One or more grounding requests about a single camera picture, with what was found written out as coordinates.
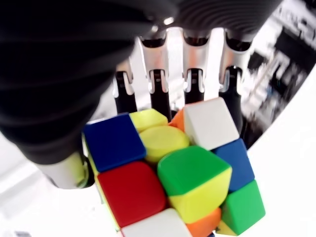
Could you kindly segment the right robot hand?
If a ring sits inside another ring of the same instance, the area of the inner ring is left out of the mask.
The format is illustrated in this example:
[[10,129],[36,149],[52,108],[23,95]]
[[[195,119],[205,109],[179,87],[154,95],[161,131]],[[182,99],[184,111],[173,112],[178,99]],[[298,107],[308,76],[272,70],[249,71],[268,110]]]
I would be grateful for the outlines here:
[[277,0],[3,0],[0,130],[61,189],[94,183],[81,132],[136,37],[181,27],[250,39]]

